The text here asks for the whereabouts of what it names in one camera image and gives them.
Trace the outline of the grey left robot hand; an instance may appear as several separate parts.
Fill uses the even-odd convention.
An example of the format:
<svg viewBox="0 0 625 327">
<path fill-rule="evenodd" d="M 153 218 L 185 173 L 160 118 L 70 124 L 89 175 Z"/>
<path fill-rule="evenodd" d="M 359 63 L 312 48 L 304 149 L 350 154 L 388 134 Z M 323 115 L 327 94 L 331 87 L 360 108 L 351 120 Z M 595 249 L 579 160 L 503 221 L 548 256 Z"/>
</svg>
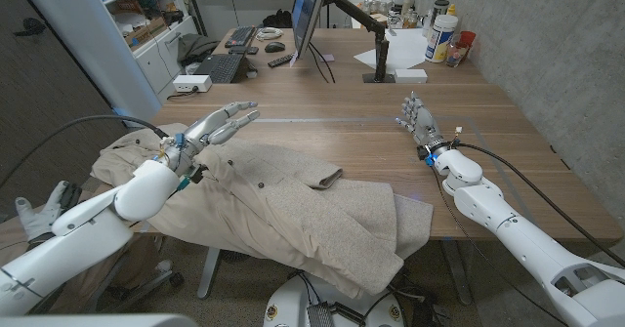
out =
<svg viewBox="0 0 625 327">
<path fill-rule="evenodd" d="M 260 116 L 256 102 L 231 102 L 202 117 L 182 132 L 179 141 L 164 148 L 156 161 L 178 176 L 189 170 L 194 157 L 206 146 L 222 144 Z"/>
</svg>

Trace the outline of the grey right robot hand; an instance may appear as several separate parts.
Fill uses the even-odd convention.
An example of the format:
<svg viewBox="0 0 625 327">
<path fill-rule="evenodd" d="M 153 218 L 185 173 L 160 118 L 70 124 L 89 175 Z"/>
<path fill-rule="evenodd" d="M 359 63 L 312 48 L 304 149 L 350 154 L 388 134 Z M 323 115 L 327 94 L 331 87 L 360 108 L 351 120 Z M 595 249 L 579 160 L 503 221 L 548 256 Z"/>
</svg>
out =
<svg viewBox="0 0 625 327">
<path fill-rule="evenodd" d="M 448 150 L 447 142 L 439 130 L 438 124 L 424 106 L 423 101 L 412 92 L 401 104 L 402 117 L 396 118 L 396 123 L 404 128 L 417 144 L 417 153 L 420 160 L 433 165 L 435 160 Z"/>
</svg>

